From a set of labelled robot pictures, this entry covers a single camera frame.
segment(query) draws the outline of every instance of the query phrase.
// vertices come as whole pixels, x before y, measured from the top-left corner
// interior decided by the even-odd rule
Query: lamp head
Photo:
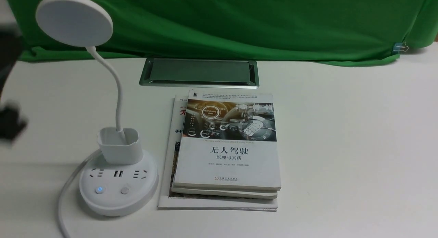
[[[74,47],[95,47],[113,35],[108,12],[91,0],[42,0],[36,22],[48,36]]]

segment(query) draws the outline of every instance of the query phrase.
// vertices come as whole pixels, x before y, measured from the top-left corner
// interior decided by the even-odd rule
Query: white table surface
[[[82,208],[78,181],[63,212],[72,237],[433,237],[438,233],[438,44],[391,65],[343,68],[258,62],[273,93],[283,188],[276,213],[158,211],[158,193],[123,218]],[[172,98],[189,88],[138,85],[144,59],[110,60],[125,89],[122,125],[136,128],[163,172]],[[60,237],[58,193],[114,124],[116,87],[96,61],[17,63],[2,102],[29,118],[0,145],[2,237]]]

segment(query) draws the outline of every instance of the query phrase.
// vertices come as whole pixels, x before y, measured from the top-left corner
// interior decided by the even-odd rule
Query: black object
[[[22,52],[18,37],[0,32],[0,98],[6,79]],[[20,119],[19,106],[8,104],[0,106],[0,139],[12,142],[27,126],[26,120]]]
[[[13,105],[7,105],[0,110],[0,139],[14,141],[26,128],[27,121],[19,118],[19,109]]]

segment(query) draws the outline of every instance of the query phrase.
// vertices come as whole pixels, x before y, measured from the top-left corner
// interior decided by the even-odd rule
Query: book stack
[[[158,209],[276,211],[272,95],[176,96]]]

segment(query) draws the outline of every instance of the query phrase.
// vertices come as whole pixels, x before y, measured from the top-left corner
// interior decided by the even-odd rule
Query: green cloth
[[[50,39],[36,24],[41,0],[8,0],[28,50],[25,61],[91,56]],[[438,0],[92,0],[111,15],[104,57],[392,62],[395,43],[430,45]]]

